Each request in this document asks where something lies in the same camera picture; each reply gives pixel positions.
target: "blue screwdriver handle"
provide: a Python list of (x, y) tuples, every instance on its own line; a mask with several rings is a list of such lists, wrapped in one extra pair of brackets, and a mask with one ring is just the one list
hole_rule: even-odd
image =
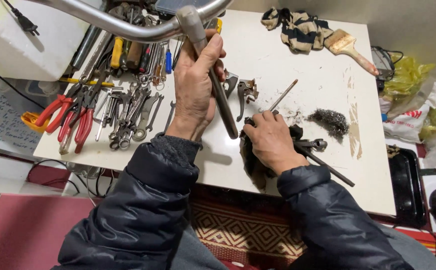
[(171, 74), (171, 66), (171, 52), (168, 49), (166, 52), (166, 74)]

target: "yellow plastic bag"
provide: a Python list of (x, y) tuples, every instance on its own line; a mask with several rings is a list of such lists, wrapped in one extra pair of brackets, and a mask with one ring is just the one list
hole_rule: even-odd
[[(391, 55), (391, 59), (399, 59), (397, 55)], [(416, 94), (421, 83), (428, 78), (428, 73), (435, 64), (419, 64), (413, 57), (405, 56), (395, 64), (395, 76), (389, 82), (384, 83), (385, 95), (399, 99), (404, 96)]]
[(423, 123), (423, 128), (419, 133), (421, 141), (432, 138), (436, 135), (436, 108), (430, 108), (430, 112)]

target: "gray pants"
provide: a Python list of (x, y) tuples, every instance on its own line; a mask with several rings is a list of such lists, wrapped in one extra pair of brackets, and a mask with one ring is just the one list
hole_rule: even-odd
[[(386, 226), (380, 225), (391, 246), (403, 256), (415, 270), (436, 270), (436, 257), (415, 239)], [(188, 225), (171, 262), (170, 270), (228, 270), (203, 245), (193, 228)]]

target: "white styrofoam box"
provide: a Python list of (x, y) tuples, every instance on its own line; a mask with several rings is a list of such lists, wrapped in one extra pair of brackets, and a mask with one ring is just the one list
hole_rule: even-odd
[[(98, 8), (101, 0), (82, 0)], [(89, 24), (57, 9), (10, 0), (40, 35), (23, 32), (10, 8), (0, 0), (0, 76), (56, 81), (66, 70)]]

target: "hand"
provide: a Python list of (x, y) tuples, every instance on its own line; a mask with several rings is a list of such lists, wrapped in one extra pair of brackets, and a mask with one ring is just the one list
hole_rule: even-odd
[(309, 165), (306, 158), (293, 147), (289, 128), (281, 114), (266, 110), (253, 115), (256, 127), (246, 124), (244, 132), (253, 143), (253, 154), (277, 175), (286, 170)]
[(166, 135), (198, 141), (215, 117), (216, 102), (211, 96), (210, 68), (214, 68), (221, 82), (225, 81), (223, 62), (226, 56), (223, 40), (215, 29), (207, 29), (208, 45), (196, 59), (190, 40), (186, 40), (174, 71), (176, 112)]

